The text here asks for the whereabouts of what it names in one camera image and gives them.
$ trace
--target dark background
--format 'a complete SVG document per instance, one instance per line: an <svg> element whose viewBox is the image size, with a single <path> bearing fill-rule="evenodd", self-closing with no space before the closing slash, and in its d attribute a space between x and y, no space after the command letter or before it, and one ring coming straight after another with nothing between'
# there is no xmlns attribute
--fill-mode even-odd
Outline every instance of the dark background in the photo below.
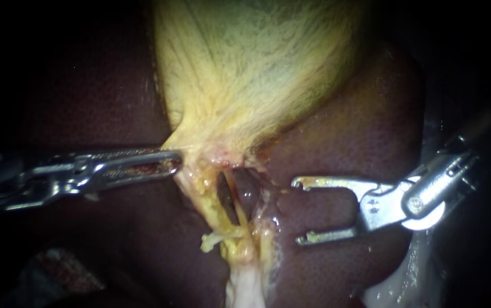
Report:
<svg viewBox="0 0 491 308"><path fill-rule="evenodd" d="M20 125L25 93L33 90L44 63L99 19L132 8L110 1L0 3L0 149L16 146L12 132ZM444 140L491 106L491 2L394 1L383 9L381 35L410 53L425 75L426 137ZM446 275L446 307L491 305L491 182L435 239ZM0 256L0 263L7 258ZM0 272L0 281L5 274Z"/></svg>

